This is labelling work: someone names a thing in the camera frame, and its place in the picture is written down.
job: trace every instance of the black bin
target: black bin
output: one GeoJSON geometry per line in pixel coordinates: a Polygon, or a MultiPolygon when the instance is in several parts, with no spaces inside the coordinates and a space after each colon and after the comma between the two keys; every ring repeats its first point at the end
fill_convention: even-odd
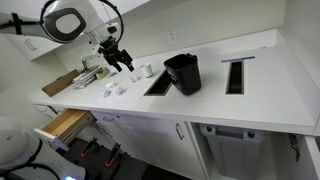
{"type": "Polygon", "coordinates": [[[173,85],[184,95],[190,95],[201,88],[197,56],[180,54],[164,62],[173,85]]]}

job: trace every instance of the white countertop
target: white countertop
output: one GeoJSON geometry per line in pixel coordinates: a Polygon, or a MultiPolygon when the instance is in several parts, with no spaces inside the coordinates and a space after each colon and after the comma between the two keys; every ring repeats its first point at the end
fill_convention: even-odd
{"type": "MultiPolygon", "coordinates": [[[[34,104],[311,135],[316,121],[304,106],[278,47],[272,46],[275,42],[271,41],[261,49],[257,47],[263,47],[263,42],[257,43],[256,48],[248,45],[234,52],[217,52],[214,46],[221,43],[211,43],[144,57],[137,59],[136,65],[151,62],[155,73],[151,78],[131,83],[130,72],[121,72],[82,90],[74,90],[71,85],[51,98],[37,90],[29,98],[34,104]],[[164,70],[162,62],[181,52],[198,56],[201,90],[184,96],[171,86],[166,96],[143,96],[164,70]],[[221,60],[246,56],[256,58],[244,62],[244,95],[226,95],[229,63],[221,60]],[[102,91],[111,81],[123,86],[126,92],[117,96],[113,89],[111,96],[103,99],[102,91]]],[[[138,68],[133,74],[142,76],[138,68]]]]}

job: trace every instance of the electrical outlet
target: electrical outlet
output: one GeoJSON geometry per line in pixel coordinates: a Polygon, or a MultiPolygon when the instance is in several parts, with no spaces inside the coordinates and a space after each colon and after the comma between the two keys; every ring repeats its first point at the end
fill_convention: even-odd
{"type": "Polygon", "coordinates": [[[178,42],[176,29],[174,29],[174,28],[173,29],[169,29],[167,31],[167,35],[168,35],[170,44],[175,44],[175,43],[178,42]]]}

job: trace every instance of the cardboard box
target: cardboard box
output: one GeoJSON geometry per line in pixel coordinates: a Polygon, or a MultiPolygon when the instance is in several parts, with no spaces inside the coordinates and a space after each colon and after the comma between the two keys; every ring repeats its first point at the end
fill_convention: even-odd
{"type": "Polygon", "coordinates": [[[57,80],[48,84],[47,86],[43,87],[42,90],[49,97],[52,97],[52,96],[58,94],[63,89],[70,86],[72,84],[72,80],[79,75],[80,75],[80,73],[78,72],[78,70],[75,69],[64,76],[59,77],[57,80]]]}

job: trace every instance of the white cup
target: white cup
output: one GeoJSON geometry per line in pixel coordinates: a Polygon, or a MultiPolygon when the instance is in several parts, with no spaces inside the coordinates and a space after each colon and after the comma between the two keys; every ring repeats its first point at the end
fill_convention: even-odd
{"type": "Polygon", "coordinates": [[[151,77],[152,75],[153,75],[153,73],[152,73],[152,68],[151,68],[151,64],[142,64],[141,66],[140,66],[140,69],[141,69],[141,71],[142,71],[142,73],[143,73],[143,75],[146,77],[146,78],[149,78],[149,77],[151,77]]]}

